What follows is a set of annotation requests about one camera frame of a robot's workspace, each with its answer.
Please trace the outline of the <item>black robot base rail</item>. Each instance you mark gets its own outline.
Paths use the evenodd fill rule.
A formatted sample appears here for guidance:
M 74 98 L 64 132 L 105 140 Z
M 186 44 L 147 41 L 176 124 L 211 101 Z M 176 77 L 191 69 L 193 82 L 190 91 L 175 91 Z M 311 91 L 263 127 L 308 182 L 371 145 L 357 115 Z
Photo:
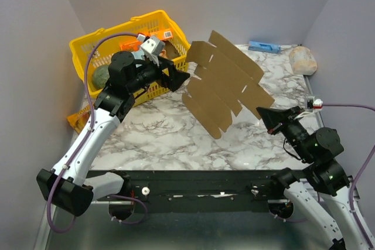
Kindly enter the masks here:
M 123 170 L 122 196 L 140 203 L 126 204 L 111 196 L 109 212 L 119 216 L 145 213 L 267 212 L 268 203 L 285 197 L 274 181 L 285 170 Z

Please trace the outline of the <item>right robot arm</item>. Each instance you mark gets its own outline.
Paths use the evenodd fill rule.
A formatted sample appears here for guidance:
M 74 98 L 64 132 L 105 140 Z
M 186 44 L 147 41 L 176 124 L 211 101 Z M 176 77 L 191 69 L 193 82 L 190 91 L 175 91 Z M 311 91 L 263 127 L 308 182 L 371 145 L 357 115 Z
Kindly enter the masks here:
M 354 200 L 355 181 L 350 181 L 335 157 L 344 151 L 335 129 L 321 127 L 308 133 L 300 120 L 323 107 L 321 101 L 303 109 L 257 107 L 268 133 L 284 139 L 306 163 L 303 175 L 290 168 L 273 175 L 270 193 L 286 197 L 318 229 L 328 249 L 374 249 L 369 230 Z

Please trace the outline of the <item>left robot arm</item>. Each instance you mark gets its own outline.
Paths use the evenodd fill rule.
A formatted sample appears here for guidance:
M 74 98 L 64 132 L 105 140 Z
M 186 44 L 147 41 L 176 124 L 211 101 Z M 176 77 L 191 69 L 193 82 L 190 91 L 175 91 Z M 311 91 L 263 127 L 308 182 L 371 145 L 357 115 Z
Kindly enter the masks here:
M 148 59 L 135 59 L 125 51 L 112 56 L 110 77 L 84 129 L 51 170 L 42 169 L 37 175 L 38 186 L 49 204 L 79 217 L 96 199 L 112 195 L 124 200 L 129 196 L 129 177 L 123 172 L 113 170 L 90 179 L 86 176 L 105 141 L 134 106 L 137 91 L 146 93 L 148 86 L 156 82 L 175 92 L 190 77 L 172 61 L 163 57 L 158 60 L 159 64 L 154 64 Z

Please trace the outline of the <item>brown cardboard box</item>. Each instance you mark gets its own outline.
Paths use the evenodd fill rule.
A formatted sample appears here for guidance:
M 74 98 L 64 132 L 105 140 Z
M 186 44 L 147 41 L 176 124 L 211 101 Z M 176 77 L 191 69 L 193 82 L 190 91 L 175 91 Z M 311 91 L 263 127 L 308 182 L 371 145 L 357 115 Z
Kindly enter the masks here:
M 197 64 L 182 101 L 211 137 L 220 139 L 243 108 L 256 118 L 257 107 L 274 98 L 260 86 L 262 68 L 217 31 L 208 41 L 194 41 L 186 61 Z

